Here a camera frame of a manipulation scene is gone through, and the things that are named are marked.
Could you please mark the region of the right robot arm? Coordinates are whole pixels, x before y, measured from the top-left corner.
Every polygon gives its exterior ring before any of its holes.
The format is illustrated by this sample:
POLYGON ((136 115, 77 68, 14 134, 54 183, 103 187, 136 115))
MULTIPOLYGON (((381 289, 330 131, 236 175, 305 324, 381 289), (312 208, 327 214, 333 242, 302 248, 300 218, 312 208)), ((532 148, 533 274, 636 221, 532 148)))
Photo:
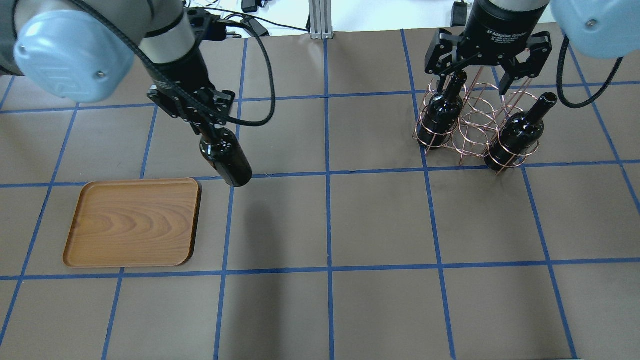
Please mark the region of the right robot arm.
POLYGON ((501 67, 498 89, 540 75, 551 52, 548 32, 535 32, 551 9, 569 43, 593 59, 621 59, 639 49, 637 0, 476 0, 459 35, 439 29, 424 60, 428 75, 448 76, 470 66, 501 67))

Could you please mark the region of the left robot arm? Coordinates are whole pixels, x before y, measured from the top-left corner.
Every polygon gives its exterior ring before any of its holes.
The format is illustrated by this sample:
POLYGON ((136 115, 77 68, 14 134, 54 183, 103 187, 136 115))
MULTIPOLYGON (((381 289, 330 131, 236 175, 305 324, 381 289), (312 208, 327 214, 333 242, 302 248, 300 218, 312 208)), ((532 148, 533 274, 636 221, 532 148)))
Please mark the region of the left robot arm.
POLYGON ((138 59, 147 97, 194 132, 230 121, 234 93, 218 90, 180 0, 3 0, 1 74, 25 76, 78 103, 107 100, 138 59))

